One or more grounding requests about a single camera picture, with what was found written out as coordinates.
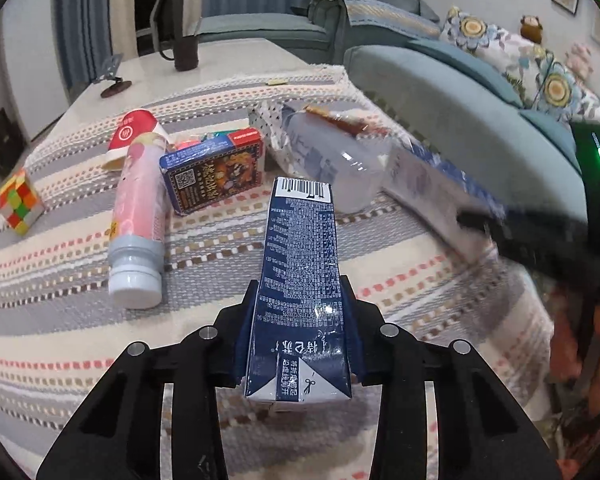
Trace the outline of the person's right hand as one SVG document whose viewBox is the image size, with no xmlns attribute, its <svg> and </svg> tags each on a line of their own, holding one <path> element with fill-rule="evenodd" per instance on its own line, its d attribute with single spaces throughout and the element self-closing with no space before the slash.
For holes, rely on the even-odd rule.
<svg viewBox="0 0 600 480">
<path fill-rule="evenodd" d="M 582 382 L 588 414 L 600 415 L 600 304 L 585 312 L 581 298 L 566 285 L 555 285 L 548 297 L 554 313 L 554 332 L 550 340 L 550 376 L 558 382 Z M 581 321 L 592 322 L 592 336 L 578 340 L 573 323 L 576 307 Z"/>
</svg>

